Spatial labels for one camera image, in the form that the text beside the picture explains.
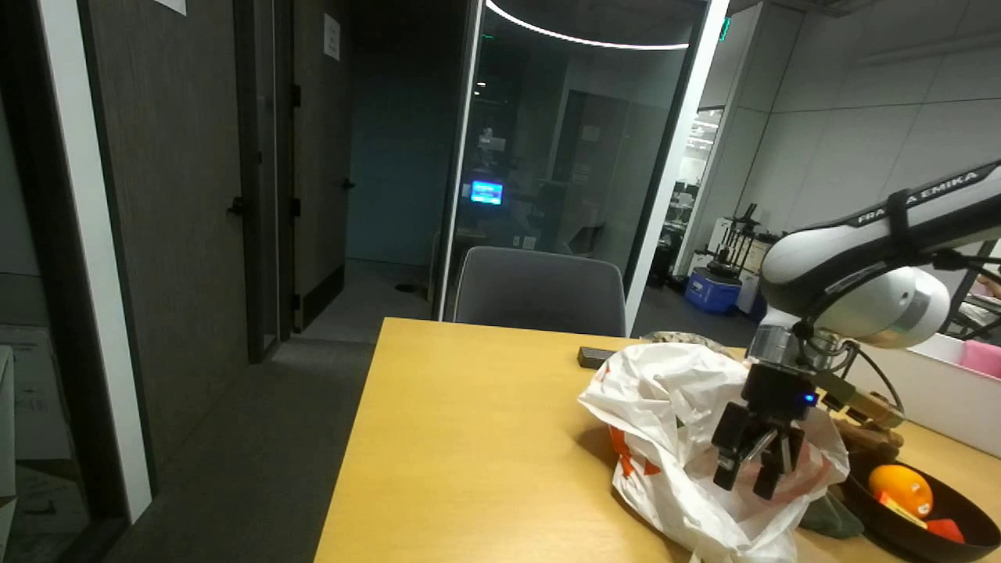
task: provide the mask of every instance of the cable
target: cable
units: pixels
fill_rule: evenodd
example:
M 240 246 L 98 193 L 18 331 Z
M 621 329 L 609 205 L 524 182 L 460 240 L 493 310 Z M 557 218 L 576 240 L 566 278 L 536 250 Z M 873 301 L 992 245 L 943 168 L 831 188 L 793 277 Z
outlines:
M 861 358 L 869 362 L 869 368 L 883 378 L 883 385 L 884 385 L 888 394 L 894 396 L 898 410 L 903 412 L 903 402 L 902 402 L 898 389 L 888 383 L 888 377 L 876 367 L 876 361 L 873 361 L 862 348 L 857 348 L 857 353 L 861 353 Z

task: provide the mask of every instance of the robotic arm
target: robotic arm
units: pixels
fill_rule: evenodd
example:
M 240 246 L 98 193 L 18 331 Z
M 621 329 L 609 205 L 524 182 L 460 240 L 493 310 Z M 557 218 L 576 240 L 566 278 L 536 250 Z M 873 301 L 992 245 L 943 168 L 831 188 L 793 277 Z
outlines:
M 768 314 L 746 348 L 753 367 L 742 403 L 725 406 L 714 435 L 715 486 L 733 487 L 738 466 L 761 457 L 753 490 L 774 493 L 824 389 L 824 353 L 809 353 L 817 335 L 876 348 L 925 341 L 941 329 L 952 296 L 913 267 L 971 267 L 958 246 L 997 234 L 1001 160 L 777 240 L 761 267 Z

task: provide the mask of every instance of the bowl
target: bowl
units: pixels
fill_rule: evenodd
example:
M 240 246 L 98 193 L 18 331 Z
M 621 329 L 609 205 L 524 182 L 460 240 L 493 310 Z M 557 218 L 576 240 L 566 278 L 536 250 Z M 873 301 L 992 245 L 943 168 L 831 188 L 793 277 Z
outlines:
M 958 559 L 983 559 L 986 553 L 992 553 L 1001 543 L 997 525 L 971 497 L 963 497 L 959 490 L 933 479 L 929 473 L 902 462 L 902 466 L 921 473 L 933 486 L 936 503 L 925 518 L 955 518 L 965 541 L 955 543 L 949 539 L 939 539 L 939 536 L 908 524 L 903 515 L 883 506 L 869 493 L 869 473 L 876 466 L 880 462 L 873 457 L 855 457 L 851 477 L 842 486 L 842 493 L 843 493 L 849 509 L 866 525 L 866 539 L 873 543 L 880 543 L 883 550 L 903 557 L 903 559 L 915 559 L 915 563 L 939 563 L 939 559 L 958 563 Z

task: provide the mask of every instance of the floor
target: floor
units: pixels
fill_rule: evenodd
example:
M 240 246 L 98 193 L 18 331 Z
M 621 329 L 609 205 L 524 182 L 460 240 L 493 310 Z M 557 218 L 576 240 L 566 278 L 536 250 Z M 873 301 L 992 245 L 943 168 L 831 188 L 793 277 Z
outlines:
M 231 385 L 106 563 L 314 559 L 378 321 L 433 319 L 423 282 L 420 270 L 349 262 L 345 295 Z M 646 295 L 636 335 L 661 329 L 746 345 L 753 327 L 704 316 L 662 287 Z

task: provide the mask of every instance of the black robot arm segment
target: black robot arm segment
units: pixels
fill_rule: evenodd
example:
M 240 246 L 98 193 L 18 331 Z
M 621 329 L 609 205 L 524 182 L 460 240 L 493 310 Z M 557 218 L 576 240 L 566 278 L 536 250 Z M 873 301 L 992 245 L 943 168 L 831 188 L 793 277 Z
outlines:
M 842 221 L 786 234 L 761 267 L 768 308 L 812 321 L 857 284 L 898 267 L 955 267 L 955 246 L 1001 234 L 1001 160 L 894 192 Z

